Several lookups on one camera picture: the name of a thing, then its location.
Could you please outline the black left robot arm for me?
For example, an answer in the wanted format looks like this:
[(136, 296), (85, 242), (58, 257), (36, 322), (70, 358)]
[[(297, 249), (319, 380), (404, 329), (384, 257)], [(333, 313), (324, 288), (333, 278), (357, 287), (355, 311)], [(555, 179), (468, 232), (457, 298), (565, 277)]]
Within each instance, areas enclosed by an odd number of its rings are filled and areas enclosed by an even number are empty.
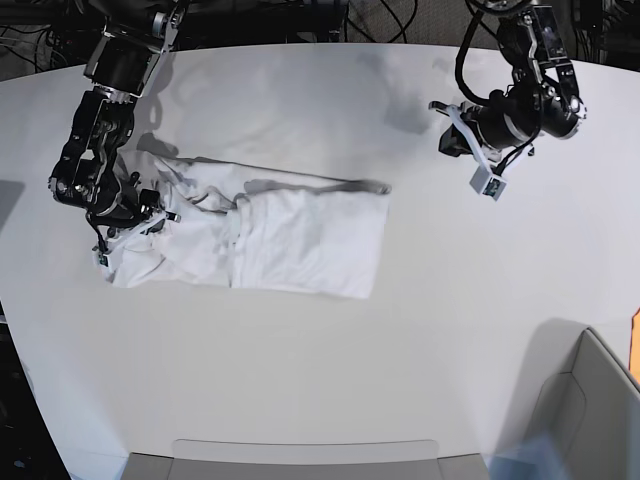
[[(575, 135), (586, 107), (551, 6), (536, 1), (468, 1), (466, 6), (471, 21), (454, 64), (465, 102), (456, 106), (433, 101), (429, 108), (451, 119), (439, 140), (440, 153), (471, 155), (476, 142), (489, 171), (500, 175), (522, 153), (532, 156), (540, 135)], [(465, 81), (464, 67), (476, 30), (488, 28), (486, 16), (498, 20), (497, 30), (489, 34), (511, 67), (512, 81), (505, 91), (481, 97)]]

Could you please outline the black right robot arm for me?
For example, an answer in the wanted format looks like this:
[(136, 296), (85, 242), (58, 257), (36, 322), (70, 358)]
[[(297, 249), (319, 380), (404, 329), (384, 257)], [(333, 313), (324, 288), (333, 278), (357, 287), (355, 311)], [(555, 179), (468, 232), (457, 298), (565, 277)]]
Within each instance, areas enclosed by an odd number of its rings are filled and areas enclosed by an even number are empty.
[(124, 233), (158, 230), (172, 214), (161, 195), (139, 186), (140, 175), (116, 171), (118, 151), (130, 139), (134, 110), (172, 51), (189, 9), (187, 1), (127, 1), (106, 7), (107, 22), (86, 64), (92, 83), (74, 114), (71, 132), (48, 180), (53, 198), (85, 212), (97, 235), (101, 263)]

